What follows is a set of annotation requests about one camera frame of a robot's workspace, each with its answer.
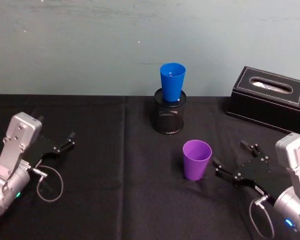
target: cup rim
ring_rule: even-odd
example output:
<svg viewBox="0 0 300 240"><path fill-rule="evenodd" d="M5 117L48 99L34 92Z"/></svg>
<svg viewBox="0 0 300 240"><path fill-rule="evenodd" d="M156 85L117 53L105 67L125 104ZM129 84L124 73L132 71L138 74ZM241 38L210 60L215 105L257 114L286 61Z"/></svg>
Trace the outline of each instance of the cup rim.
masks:
<svg viewBox="0 0 300 240"><path fill-rule="evenodd" d="M181 67L183 67L184 72L183 72L182 74L175 75L175 76L169 76L169 75L167 75L167 74L162 73L162 72L161 72L161 69L162 69L164 66L170 65L170 64L177 64L177 65L180 65ZM185 67L183 64L179 63L179 62L167 62L167 63L161 65L161 67L160 67L160 74L162 74L162 75L164 75L164 76L166 76L166 77L176 78L176 77L180 77L181 75L185 74L185 73L186 73L186 70L187 70L186 67Z"/></svg>
<svg viewBox="0 0 300 240"><path fill-rule="evenodd" d="M191 157L188 157L186 154L185 154L185 146L188 144L188 143L191 143L191 142L200 142L200 143L203 143L205 144L206 146L208 146L209 150L210 150L210 154L208 157L206 157L205 159L202 159L202 160L196 160L196 159L193 159ZM187 142L185 142L185 144L183 145L182 147L182 153L190 160L192 161L195 161L195 162L203 162L203 161L206 161L208 160L209 158L211 158L212 156L212 148L210 147L210 145L208 143L206 143L205 141L202 141L202 140L199 140L199 139L192 139L192 140L189 140Z"/></svg>

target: black mesh pen holder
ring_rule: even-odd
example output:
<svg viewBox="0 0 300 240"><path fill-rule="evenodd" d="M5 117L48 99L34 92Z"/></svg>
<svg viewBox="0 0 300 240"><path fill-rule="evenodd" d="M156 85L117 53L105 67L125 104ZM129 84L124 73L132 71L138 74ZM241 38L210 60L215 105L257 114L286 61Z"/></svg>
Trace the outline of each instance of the black mesh pen holder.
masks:
<svg viewBox="0 0 300 240"><path fill-rule="evenodd" d="M162 89L154 94L154 107L151 115L153 128L162 134L175 134L184 127L186 94L181 91L178 101L168 102L163 99Z"/></svg>

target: cable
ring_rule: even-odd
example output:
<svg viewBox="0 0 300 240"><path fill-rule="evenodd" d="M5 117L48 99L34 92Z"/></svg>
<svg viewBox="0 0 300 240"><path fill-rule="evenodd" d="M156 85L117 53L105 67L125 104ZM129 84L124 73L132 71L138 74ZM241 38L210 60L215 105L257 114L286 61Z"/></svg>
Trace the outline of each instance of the cable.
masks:
<svg viewBox="0 0 300 240"><path fill-rule="evenodd" d="M249 216L250 216L250 220L255 228L255 230L257 231L257 233L264 239L273 239L275 237L275 230L274 230L274 225L271 221L271 218L266 210L266 208L262 205L262 202L265 201L267 199L267 197L262 197L262 198L256 198L254 200L252 200L252 202L250 203L250 206L249 206ZM269 224L270 224L270 227L271 227L271 237L266 237L264 236L258 229L253 217L252 217L252 214L251 214L251 210L252 210L252 205L255 204L256 206L259 206L265 213L266 217L268 218L268 221L269 221Z"/></svg>
<svg viewBox="0 0 300 240"><path fill-rule="evenodd" d="M43 177L40 178L40 180L39 180L39 182L38 182L38 184L37 184L37 186L36 186L36 193L38 194L38 196L39 196L43 201L45 201L45 202L53 203L53 202L57 201L57 200L61 197L61 195L62 195L62 193L63 193L63 191L64 191L64 181L63 181L63 179L62 179L60 173L59 173L57 170L55 170L54 168L52 168L52 167L50 167L50 166L46 166L46 165L39 165L38 167L43 167L43 168L46 168L46 169L53 170L53 171L58 175L58 177L60 178L60 182L61 182L61 191L60 191L59 196L57 196L57 197L54 198L54 199L51 199L51 200L46 199L46 198L44 198L44 197L40 194L40 192L39 192L39 186L40 186L40 184L41 184L41 182L42 182Z"/></svg>

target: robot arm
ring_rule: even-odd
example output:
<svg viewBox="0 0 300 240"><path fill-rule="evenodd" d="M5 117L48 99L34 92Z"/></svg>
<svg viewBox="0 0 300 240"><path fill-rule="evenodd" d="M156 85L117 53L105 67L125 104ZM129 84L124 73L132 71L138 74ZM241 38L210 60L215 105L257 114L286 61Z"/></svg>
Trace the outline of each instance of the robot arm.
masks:
<svg viewBox="0 0 300 240"><path fill-rule="evenodd" d="M0 155L0 216L30 181L30 172L40 176L47 174L37 167L46 154L60 155L74 146L72 133L65 144L57 146L40 135L42 123L30 115L20 112L14 115L3 138Z"/></svg>
<svg viewBox="0 0 300 240"><path fill-rule="evenodd" d="M284 217L287 225L300 233L300 134L291 133L276 143L279 162L276 169L270 169L270 157L258 144L242 141L241 145L251 152L253 158L241 164L235 172L226 170L219 160L214 159L216 175L236 186L254 189L261 197L252 203L265 209L263 202L269 202Z"/></svg>
<svg viewBox="0 0 300 240"><path fill-rule="evenodd" d="M300 134L291 133L275 144L279 163L286 168L300 199Z"/></svg>

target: blue plastic cup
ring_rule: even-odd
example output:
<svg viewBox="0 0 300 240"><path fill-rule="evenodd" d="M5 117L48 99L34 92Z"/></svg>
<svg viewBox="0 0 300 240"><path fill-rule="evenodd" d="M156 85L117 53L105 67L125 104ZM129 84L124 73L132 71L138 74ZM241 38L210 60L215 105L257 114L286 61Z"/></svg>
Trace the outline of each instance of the blue plastic cup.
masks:
<svg viewBox="0 0 300 240"><path fill-rule="evenodd" d="M176 102L180 98L186 68L176 62L166 63L160 67L163 99Z"/></svg>

